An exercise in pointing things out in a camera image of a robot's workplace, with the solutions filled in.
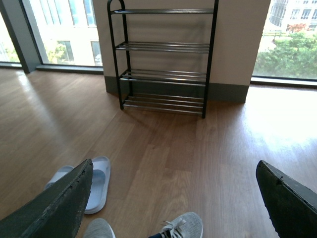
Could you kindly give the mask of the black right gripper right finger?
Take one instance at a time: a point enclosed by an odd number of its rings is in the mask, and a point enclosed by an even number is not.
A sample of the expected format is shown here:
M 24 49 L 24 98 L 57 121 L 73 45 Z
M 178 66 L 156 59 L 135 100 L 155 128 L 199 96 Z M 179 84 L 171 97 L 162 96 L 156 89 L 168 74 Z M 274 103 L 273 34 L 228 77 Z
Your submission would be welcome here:
M 317 236 L 317 194 L 264 160 L 256 179 L 270 220 L 281 238 Z

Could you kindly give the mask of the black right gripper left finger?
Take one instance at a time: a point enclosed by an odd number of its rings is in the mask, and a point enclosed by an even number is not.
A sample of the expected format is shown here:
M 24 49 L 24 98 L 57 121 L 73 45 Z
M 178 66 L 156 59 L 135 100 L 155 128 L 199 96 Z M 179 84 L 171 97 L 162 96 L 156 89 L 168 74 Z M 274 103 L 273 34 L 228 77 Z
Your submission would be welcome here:
M 90 196 L 93 163 L 86 159 L 0 221 L 2 238 L 74 238 Z

